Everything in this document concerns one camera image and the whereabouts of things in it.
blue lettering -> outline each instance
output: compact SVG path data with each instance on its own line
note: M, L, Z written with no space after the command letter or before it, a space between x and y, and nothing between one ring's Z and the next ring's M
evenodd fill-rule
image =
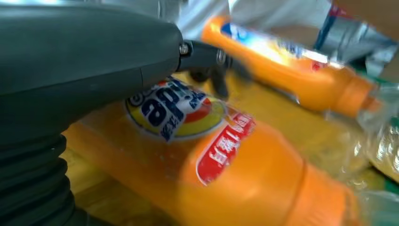
M161 136L163 136L166 141L169 141L173 135L173 131L176 130L178 124L179 120L172 115L162 127L160 131Z
M184 92L183 90L181 90L179 87L177 87L176 85L170 83L169 84L170 88L176 92L181 98L184 98L184 96L186 96L186 92Z
M180 82L179 80L173 80L172 81L175 85L177 85L180 89L182 90L188 90L188 87L183 85L182 82Z
M166 117L165 108L154 99L145 101L141 107L141 112L146 117L148 115L148 122L155 127L159 126Z
M201 103L201 100L205 98L206 94L201 91L191 91L191 94L192 94L192 99L190 100L190 106L193 109L196 109L198 104Z
M180 98L175 92L173 92L173 90L169 88L160 88L156 92L156 95L158 99L169 109L169 111L178 118L179 121L183 120L184 114L176 106Z

packaging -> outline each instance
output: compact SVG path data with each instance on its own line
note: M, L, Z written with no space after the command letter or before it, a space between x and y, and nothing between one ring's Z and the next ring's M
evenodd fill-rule
M367 74L378 77L397 51L397 43L359 18L332 6L314 48L346 64L362 61Z
M379 99L386 102L384 113L363 114L358 121L367 133L369 148L366 155L370 162L385 175L399 182L398 157L398 112L399 87L397 83L381 83L380 90L375 93Z
M333 142L350 147L346 149L348 156L335 162L343 166L341 171L324 168L340 174L340 178L352 177L367 167L367 156L377 150L371 143L381 140L376 132L398 114L396 84L362 78L350 65L301 45L238 26L223 17L208 23L203 40L244 62L257 82L272 86L308 110L327 112L327 120L340 125L345 132Z
M356 140L340 140L348 127L227 79L229 104L170 78L72 125L69 146L183 225L358 225L362 207L345 183L381 183L364 177L367 162L347 161L340 178L353 148L344 144Z

clear plastic film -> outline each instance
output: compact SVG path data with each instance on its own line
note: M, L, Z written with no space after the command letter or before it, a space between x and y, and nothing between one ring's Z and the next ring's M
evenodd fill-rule
M194 89L186 74L176 78L183 82L106 106L65 134L73 150L182 225L352 226L358 201L346 185L383 190L361 127L235 76L226 77L228 103L207 94L209 82Z
M326 120L342 128L337 141L347 153L337 179L356 192L365 224L393 226L399 225L399 89L377 83L356 119L328 112Z

yellow circular logo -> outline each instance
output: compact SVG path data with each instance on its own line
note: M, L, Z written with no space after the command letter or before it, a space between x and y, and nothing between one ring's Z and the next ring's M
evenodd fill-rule
M222 101L174 78L127 99L126 107L137 126L167 142L210 132L226 115Z

metal screw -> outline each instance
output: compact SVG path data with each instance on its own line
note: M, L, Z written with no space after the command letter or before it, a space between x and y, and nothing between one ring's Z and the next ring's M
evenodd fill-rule
M190 48L188 47L187 43L183 43L179 46L179 51L181 55L186 55L190 51Z
M218 50L216 54L216 60L219 65L222 65L226 62L226 53L223 50Z

